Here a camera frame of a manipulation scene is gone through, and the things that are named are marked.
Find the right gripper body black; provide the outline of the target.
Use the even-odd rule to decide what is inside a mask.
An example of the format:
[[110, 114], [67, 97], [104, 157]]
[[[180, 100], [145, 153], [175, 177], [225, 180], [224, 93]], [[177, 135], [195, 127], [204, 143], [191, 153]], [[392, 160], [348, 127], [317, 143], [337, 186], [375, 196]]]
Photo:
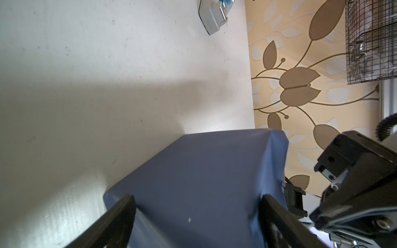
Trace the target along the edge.
[[357, 131], [335, 137], [314, 168], [330, 181], [314, 226], [349, 241], [397, 246], [397, 154]]

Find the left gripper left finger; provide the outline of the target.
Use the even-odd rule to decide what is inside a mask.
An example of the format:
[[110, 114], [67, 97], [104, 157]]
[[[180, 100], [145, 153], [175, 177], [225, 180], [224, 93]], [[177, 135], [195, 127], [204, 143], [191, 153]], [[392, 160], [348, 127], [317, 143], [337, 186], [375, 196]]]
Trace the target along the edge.
[[136, 203], [127, 194], [99, 218], [68, 248], [126, 248], [136, 214]]

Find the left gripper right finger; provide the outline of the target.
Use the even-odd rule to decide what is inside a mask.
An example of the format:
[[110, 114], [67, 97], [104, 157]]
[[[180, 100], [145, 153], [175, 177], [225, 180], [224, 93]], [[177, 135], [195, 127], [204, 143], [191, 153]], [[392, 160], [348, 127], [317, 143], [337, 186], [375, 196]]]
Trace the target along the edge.
[[259, 203], [259, 224], [267, 248], [327, 247], [269, 194]]

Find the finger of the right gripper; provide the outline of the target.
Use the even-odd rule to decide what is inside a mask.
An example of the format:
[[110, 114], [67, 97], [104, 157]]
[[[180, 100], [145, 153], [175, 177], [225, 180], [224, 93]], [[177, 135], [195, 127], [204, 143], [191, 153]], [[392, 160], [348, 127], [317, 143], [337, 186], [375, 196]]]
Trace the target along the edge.
[[303, 206], [303, 195], [306, 195], [306, 192], [302, 188], [294, 186], [288, 178], [285, 178], [283, 191], [288, 211], [298, 219], [307, 217], [308, 213]]

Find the light blue wrapping paper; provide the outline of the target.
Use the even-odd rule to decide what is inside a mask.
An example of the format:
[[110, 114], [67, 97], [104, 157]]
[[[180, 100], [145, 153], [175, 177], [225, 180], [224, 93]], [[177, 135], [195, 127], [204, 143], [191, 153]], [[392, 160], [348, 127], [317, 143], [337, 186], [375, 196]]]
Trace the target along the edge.
[[103, 200], [111, 208], [134, 197], [131, 248], [263, 248], [259, 203], [269, 194], [285, 206], [287, 150], [280, 130], [186, 134]]

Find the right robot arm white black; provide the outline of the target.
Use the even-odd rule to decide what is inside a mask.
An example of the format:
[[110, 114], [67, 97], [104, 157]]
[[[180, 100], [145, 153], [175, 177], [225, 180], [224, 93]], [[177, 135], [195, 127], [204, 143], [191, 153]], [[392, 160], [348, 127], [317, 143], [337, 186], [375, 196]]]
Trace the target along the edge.
[[382, 120], [376, 140], [357, 131], [334, 135], [314, 166], [330, 182], [309, 210], [308, 180], [286, 180], [288, 209], [302, 224], [327, 233], [335, 248], [397, 245], [397, 116]]

